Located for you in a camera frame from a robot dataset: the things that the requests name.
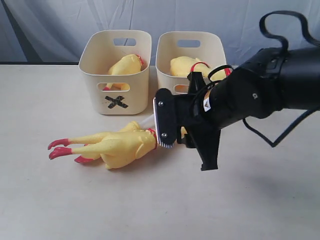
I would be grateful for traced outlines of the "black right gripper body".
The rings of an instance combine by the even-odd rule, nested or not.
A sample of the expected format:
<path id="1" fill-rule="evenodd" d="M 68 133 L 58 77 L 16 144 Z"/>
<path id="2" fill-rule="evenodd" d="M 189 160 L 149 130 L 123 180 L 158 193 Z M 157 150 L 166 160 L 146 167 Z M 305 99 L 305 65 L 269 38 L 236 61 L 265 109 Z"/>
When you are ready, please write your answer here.
<path id="1" fill-rule="evenodd" d="M 221 131 L 204 117 L 203 96 L 208 86 L 201 72 L 193 71 L 187 79 L 187 94 L 174 96 L 176 141 L 187 148 L 197 149 L 202 160 L 202 171 L 217 170 Z"/>

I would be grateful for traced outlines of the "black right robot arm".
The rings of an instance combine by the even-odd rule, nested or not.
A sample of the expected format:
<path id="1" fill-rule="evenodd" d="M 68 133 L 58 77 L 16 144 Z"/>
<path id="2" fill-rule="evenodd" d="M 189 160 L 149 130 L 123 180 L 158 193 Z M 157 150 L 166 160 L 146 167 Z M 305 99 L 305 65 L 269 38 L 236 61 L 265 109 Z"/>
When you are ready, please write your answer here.
<path id="1" fill-rule="evenodd" d="M 201 170 L 218 168 L 221 130 L 247 117 L 264 119 L 283 109 L 303 110 L 276 140 L 276 147 L 300 122 L 320 109 L 320 50 L 260 50 L 225 79 L 205 83 L 200 72 L 188 74 L 186 94 L 159 89 L 153 100 L 160 146 L 184 144 L 197 149 Z"/>

